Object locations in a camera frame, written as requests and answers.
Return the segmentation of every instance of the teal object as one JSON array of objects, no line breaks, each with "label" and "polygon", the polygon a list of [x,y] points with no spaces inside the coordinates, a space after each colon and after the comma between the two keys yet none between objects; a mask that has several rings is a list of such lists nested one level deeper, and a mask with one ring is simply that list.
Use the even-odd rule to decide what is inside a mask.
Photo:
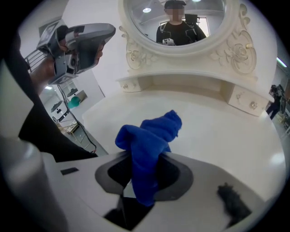
[{"label": "teal object", "polygon": [[73,109],[74,107],[79,106],[81,99],[79,97],[73,97],[71,101],[68,103],[68,107]]}]

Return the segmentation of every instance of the ceiling light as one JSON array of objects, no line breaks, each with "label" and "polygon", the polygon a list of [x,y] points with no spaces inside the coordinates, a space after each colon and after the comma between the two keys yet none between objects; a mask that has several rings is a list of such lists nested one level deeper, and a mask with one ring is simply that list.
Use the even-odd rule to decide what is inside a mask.
[{"label": "ceiling light", "polygon": [[281,61],[278,57],[277,57],[277,61],[283,66],[283,67],[287,67],[287,65],[286,64],[284,64],[284,62],[283,61]]},{"label": "ceiling light", "polygon": [[145,9],[143,10],[144,13],[149,13],[150,11],[151,11],[151,8],[145,8]]}]

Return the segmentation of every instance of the window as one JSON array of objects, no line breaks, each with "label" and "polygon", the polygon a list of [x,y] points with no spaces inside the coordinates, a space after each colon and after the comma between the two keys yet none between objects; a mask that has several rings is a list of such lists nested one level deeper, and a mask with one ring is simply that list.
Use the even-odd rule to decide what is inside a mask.
[{"label": "window", "polygon": [[[167,22],[162,22],[160,23],[160,26],[168,23]],[[208,29],[208,20],[206,17],[198,17],[197,23],[196,23],[200,29],[203,31],[203,33],[206,35],[206,37],[209,36],[209,29]]]}]

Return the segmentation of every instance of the white table surface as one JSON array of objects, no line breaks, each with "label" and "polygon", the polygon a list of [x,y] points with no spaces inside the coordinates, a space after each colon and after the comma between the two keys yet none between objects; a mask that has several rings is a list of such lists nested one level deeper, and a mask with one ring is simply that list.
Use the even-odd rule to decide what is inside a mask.
[{"label": "white table surface", "polygon": [[285,157],[267,113],[249,115],[206,90],[178,90],[151,88],[105,98],[83,115],[85,128],[112,154],[121,151],[115,138],[123,125],[139,126],[175,110],[183,126],[169,144],[173,153],[223,168],[264,201],[276,196],[285,183]]}]

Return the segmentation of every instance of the blue towel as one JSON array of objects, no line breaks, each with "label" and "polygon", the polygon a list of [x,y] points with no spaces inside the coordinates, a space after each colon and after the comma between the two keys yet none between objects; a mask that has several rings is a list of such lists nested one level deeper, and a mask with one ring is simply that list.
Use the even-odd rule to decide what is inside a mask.
[{"label": "blue towel", "polygon": [[170,111],[160,118],[144,120],[140,127],[125,125],[116,137],[116,145],[132,153],[132,185],[138,202],[154,204],[158,191],[156,165],[162,152],[169,151],[168,143],[178,136],[181,119]]}]

